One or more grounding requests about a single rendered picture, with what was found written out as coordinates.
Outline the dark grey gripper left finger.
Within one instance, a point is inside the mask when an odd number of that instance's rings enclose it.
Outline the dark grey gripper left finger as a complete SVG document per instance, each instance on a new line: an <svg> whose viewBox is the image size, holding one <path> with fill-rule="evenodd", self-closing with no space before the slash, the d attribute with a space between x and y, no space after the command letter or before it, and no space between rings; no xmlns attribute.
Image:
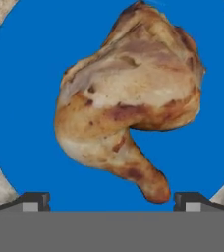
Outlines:
<svg viewBox="0 0 224 252"><path fill-rule="evenodd" d="M26 192L16 200L0 205L0 211L47 212L50 194L48 192Z"/></svg>

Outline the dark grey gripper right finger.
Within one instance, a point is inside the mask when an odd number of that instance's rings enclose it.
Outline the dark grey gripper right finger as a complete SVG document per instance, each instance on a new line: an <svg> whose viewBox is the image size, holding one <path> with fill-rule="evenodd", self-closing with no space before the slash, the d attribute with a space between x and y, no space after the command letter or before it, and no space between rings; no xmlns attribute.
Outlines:
<svg viewBox="0 0 224 252"><path fill-rule="evenodd" d="M198 192L176 192L173 210L178 212L218 212L224 205L213 203Z"/></svg>

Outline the roasted chicken drumstick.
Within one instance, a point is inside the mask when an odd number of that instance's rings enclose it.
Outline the roasted chicken drumstick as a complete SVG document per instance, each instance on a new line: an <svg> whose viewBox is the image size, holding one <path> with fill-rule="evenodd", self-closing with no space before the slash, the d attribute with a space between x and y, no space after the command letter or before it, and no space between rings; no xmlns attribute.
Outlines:
<svg viewBox="0 0 224 252"><path fill-rule="evenodd" d="M170 198L167 178L131 130L169 131L199 113L205 68L195 41L143 0L122 12L100 49L64 74L54 120L64 152L134 182L146 200Z"/></svg>

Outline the blue round plate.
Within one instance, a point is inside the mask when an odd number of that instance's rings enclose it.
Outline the blue round plate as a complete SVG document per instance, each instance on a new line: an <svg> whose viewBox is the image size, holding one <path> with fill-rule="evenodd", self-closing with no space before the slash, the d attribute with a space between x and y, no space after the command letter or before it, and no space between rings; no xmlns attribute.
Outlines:
<svg viewBox="0 0 224 252"><path fill-rule="evenodd" d="M97 50L135 0L20 0L0 28L0 167L19 192L46 191L55 211L149 211L132 182L80 165L53 130L60 81ZM146 0L196 41L206 74L196 120L134 131L173 192L212 196L224 184L224 0Z"/></svg>

